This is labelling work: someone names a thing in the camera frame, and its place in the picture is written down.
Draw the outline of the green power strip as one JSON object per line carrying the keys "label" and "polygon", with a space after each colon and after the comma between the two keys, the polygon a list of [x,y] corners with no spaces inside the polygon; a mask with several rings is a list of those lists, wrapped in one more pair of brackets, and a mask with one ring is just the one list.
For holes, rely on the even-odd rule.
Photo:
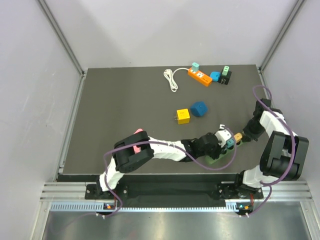
{"label": "green power strip", "polygon": [[215,144],[213,144],[212,146],[205,146],[205,147],[204,147],[205,162],[206,162],[207,164],[209,164],[209,165],[212,165],[212,164],[214,164],[215,162],[217,162],[218,160],[221,160],[221,159],[224,158],[226,155],[228,155],[228,154],[230,154],[230,153],[233,153],[234,150],[235,150],[235,145],[234,145],[233,148],[228,148],[227,153],[226,153],[225,155],[223,155],[222,157],[220,157],[218,160],[212,160],[212,159],[210,159],[210,158],[208,157],[208,152],[209,152],[209,150],[212,149],[212,147],[213,147],[214,145],[215,145]]}

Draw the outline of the teal plug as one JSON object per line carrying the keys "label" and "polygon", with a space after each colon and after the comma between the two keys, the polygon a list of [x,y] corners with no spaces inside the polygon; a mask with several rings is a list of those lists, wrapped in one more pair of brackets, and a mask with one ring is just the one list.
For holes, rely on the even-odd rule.
{"label": "teal plug", "polygon": [[233,138],[230,138],[230,139],[228,139],[228,140],[226,141],[226,146],[227,146],[228,149],[233,148],[234,145],[235,145],[235,141],[234,141]]}

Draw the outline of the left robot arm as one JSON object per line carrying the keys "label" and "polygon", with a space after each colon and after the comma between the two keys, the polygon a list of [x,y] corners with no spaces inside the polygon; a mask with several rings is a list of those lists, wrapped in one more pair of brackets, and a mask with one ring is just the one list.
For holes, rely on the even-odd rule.
{"label": "left robot arm", "polygon": [[131,173],[150,160],[171,160],[177,163],[197,162],[200,157],[217,160],[236,143],[227,129],[209,132],[200,138],[166,141],[155,139],[144,130],[135,132],[114,145],[103,159],[105,170],[97,180],[96,192],[102,198],[109,198],[124,174]]}

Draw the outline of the blue cube plug adapter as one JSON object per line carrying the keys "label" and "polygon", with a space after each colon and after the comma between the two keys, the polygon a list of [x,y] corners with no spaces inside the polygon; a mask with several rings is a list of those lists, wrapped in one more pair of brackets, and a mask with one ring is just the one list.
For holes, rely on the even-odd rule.
{"label": "blue cube plug adapter", "polygon": [[190,111],[196,117],[203,117],[208,112],[208,107],[203,101],[197,101],[190,107]]}

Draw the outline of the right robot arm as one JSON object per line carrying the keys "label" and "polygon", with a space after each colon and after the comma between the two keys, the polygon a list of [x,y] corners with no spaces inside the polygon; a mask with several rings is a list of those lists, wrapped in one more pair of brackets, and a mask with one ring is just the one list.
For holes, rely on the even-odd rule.
{"label": "right robot arm", "polygon": [[242,142],[257,141],[267,133],[269,139],[260,158],[259,165],[250,170],[237,174],[233,185],[233,192],[239,198],[256,194],[261,188],[261,183],[270,184],[279,180],[283,174],[284,181],[296,181],[300,178],[309,140],[293,133],[284,127],[286,123],[281,110],[270,108],[271,100],[261,98],[256,101],[252,119],[242,130]]}

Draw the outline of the yellow plug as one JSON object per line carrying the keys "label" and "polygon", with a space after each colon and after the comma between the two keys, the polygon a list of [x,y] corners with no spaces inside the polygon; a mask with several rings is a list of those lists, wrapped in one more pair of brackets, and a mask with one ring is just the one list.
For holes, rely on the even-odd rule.
{"label": "yellow plug", "polygon": [[236,143],[239,143],[243,138],[243,135],[239,132],[234,135],[234,139]]}

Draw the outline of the yellow cube plug adapter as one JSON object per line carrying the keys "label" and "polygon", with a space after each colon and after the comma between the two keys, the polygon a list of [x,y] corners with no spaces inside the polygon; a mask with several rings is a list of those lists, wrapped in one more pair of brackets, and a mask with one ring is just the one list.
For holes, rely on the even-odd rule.
{"label": "yellow cube plug adapter", "polygon": [[190,113],[188,108],[178,109],[175,117],[178,125],[188,124],[190,122]]}

